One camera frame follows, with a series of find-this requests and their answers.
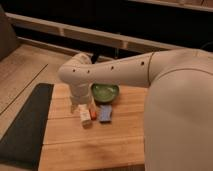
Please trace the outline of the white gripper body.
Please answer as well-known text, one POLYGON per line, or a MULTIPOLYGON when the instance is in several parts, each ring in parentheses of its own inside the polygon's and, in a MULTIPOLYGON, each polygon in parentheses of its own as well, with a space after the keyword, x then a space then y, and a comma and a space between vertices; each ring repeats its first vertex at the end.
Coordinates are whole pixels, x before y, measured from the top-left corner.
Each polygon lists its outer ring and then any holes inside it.
POLYGON ((70 85, 71 112, 74 113, 79 105, 90 104, 92 101, 88 84, 70 85))

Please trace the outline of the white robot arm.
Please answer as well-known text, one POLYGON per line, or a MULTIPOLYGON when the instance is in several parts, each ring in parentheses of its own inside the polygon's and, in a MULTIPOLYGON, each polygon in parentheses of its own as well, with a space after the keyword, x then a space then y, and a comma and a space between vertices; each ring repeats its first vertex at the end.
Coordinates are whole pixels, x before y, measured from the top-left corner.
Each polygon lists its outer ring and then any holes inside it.
POLYGON ((83 54, 59 69, 72 101, 90 83, 146 87, 146 171, 213 171, 213 53, 177 49, 93 64, 83 54))

